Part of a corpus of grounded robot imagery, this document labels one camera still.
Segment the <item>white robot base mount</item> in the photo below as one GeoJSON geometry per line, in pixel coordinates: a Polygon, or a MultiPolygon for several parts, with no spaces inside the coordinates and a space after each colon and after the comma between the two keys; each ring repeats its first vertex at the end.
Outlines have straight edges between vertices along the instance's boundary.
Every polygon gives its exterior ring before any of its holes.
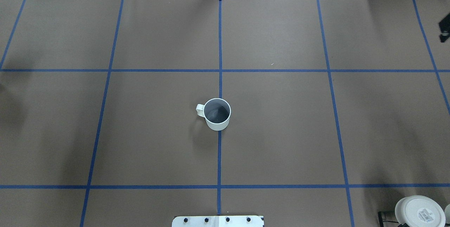
{"type": "Polygon", "coordinates": [[[264,227],[263,216],[258,215],[214,215],[178,216],[172,227],[264,227]]]}

